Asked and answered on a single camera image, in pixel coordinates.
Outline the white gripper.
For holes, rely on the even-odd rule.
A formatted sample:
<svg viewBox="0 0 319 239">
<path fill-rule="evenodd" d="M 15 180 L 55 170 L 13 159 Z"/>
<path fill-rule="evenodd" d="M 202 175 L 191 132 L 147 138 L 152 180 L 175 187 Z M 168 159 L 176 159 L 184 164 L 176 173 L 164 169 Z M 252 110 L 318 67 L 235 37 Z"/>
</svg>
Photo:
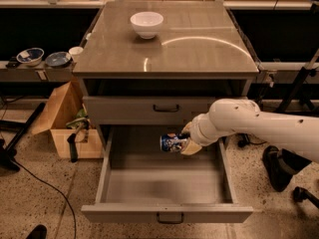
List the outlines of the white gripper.
<svg viewBox="0 0 319 239">
<path fill-rule="evenodd" d="M 194 155 L 198 153 L 203 146 L 211 145 L 220 138 L 218 130 L 211 122 L 208 114 L 201 114 L 189 121 L 181 133 L 189 133 L 188 138 L 183 145 L 180 153 L 183 155 Z"/>
</svg>

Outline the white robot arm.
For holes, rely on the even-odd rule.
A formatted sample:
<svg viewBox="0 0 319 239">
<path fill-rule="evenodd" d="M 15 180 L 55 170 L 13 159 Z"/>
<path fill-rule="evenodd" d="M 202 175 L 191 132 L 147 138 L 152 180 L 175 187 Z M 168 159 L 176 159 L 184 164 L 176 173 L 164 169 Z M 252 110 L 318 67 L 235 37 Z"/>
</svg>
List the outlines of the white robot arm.
<svg viewBox="0 0 319 239">
<path fill-rule="evenodd" d="M 223 136 L 247 133 L 319 162 L 318 118 L 262 112 L 251 100 L 217 100 L 206 114 L 189 122 L 183 132 L 189 133 L 181 149 L 186 155 L 199 152 Z"/>
</svg>

